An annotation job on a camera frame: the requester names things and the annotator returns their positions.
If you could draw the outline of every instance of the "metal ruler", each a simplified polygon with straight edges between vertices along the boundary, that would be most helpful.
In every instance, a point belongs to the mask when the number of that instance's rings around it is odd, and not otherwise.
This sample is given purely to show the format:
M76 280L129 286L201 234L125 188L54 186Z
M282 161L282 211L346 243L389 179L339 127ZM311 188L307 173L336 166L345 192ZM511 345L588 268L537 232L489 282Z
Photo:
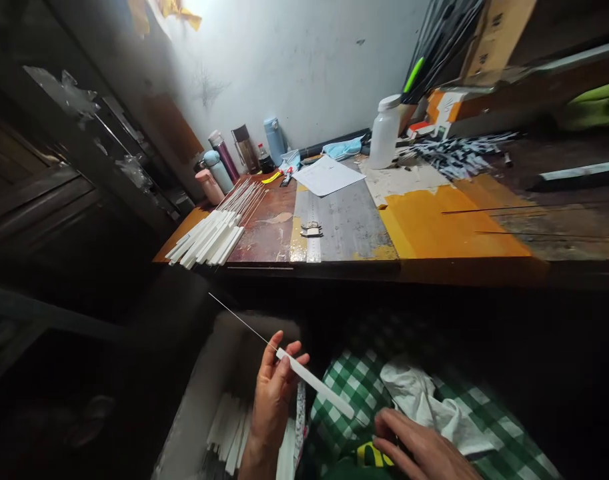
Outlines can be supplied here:
M310 191L307 194L306 221L320 222L318 215L318 198ZM320 248L320 237L306 239L306 263L320 263L322 261L322 249Z

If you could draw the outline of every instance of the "white paper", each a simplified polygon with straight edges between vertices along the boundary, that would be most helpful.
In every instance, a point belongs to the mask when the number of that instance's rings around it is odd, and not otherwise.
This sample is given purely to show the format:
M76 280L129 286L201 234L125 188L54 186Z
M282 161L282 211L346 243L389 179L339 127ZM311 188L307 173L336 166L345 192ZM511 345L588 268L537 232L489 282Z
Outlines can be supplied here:
M318 197L323 197L366 176L324 155L310 167L294 173L293 178Z

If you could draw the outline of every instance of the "white plastic bottle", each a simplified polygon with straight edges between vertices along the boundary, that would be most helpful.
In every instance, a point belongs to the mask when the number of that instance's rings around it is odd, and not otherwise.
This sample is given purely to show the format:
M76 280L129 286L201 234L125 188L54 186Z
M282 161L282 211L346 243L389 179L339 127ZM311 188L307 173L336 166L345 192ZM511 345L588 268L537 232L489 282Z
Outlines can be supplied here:
M398 129L400 128L399 95L391 95L380 101L376 120L373 122L371 154L368 166L380 170L391 165L396 154Z

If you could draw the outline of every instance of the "white cloth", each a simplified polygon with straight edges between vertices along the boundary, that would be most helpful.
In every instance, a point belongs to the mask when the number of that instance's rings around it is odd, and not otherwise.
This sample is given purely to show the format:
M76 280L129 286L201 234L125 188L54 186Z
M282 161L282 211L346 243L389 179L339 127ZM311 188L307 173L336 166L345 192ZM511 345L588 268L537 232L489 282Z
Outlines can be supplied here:
M384 365L380 377L402 413L424 427L439 432L464 456L493 450L476 424L458 404L434 397L436 386L423 370L412 367L406 355Z

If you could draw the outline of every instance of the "hand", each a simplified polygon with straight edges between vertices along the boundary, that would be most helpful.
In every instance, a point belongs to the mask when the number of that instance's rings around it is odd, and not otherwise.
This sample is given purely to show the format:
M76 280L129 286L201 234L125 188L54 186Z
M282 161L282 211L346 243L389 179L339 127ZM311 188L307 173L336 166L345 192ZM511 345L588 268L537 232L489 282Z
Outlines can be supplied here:
M376 415L375 448L413 480L482 480L466 458L438 432L422 427L399 411ZM392 441L395 436L413 454L411 460Z
M289 402L297 389L298 382L297 375L291 370L288 357L285 356L277 365L274 364L275 350L283 335L280 330L271 338L259 366L251 431L242 455L239 480L275 479L277 455L289 418ZM296 341L290 343L285 350L295 357L301 348L302 344ZM297 358L302 365L309 363L309 360L308 353Z

